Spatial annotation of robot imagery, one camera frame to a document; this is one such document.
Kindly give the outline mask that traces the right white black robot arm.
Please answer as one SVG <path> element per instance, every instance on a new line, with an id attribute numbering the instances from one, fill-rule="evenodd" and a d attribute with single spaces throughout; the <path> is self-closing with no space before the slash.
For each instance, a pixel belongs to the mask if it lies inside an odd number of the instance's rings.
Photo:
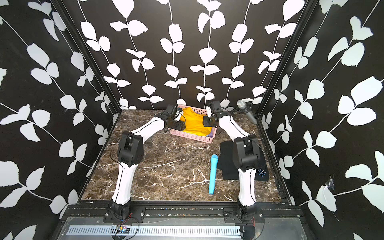
<path id="1" fill-rule="evenodd" d="M 212 113 L 204 117 L 205 127 L 220 127 L 233 141 L 232 160 L 239 172 L 240 192 L 238 196 L 238 217 L 247 222 L 258 213 L 255 196 L 255 175 L 259 165 L 260 148 L 255 135 L 244 131 L 225 112 Z"/>

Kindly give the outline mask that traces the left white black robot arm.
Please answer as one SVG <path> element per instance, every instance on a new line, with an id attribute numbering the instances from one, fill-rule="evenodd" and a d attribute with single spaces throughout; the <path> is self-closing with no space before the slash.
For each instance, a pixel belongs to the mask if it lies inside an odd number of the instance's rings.
<path id="1" fill-rule="evenodd" d="M 183 131 L 186 120 L 183 110 L 169 105 L 156 114 L 149 122 L 131 132 L 122 133 L 117 151 L 119 175 L 112 199 L 108 203 L 108 213 L 119 220 L 126 220 L 131 214 L 131 188 L 138 164 L 144 158 L 144 143 L 157 132 L 168 128 Z"/>

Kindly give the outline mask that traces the purple t-shirt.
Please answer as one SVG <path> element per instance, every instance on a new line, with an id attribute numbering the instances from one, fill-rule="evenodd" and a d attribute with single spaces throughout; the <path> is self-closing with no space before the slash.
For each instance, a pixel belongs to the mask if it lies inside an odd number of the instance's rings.
<path id="1" fill-rule="evenodd" d="M 207 138 L 214 138 L 215 135 L 216 135 L 216 131 L 217 131 L 217 128 L 216 128 L 216 127 L 212 127 L 212 130 L 211 130 L 211 132 L 207 135 Z"/>

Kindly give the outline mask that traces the yellow t-shirt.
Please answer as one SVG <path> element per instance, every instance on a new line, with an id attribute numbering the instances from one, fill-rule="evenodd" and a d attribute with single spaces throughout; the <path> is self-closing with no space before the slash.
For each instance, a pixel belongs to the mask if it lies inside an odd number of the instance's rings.
<path id="1" fill-rule="evenodd" d="M 203 115 L 192 110 L 192 108 L 184 108 L 181 121 L 186 123 L 186 129 L 183 131 L 188 134 L 206 137 L 212 130 L 212 127 L 203 126 Z"/>

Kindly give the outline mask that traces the pink plastic basket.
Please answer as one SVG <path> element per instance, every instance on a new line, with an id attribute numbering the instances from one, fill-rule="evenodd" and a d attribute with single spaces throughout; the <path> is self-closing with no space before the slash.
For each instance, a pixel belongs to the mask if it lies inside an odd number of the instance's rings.
<path id="1" fill-rule="evenodd" d="M 186 124 L 183 131 L 170 130 L 171 135 L 192 139 L 204 143 L 212 143 L 217 129 L 215 127 L 204 127 L 203 118 L 207 115 L 207 110 L 178 105 L 182 109 L 180 120 Z"/>

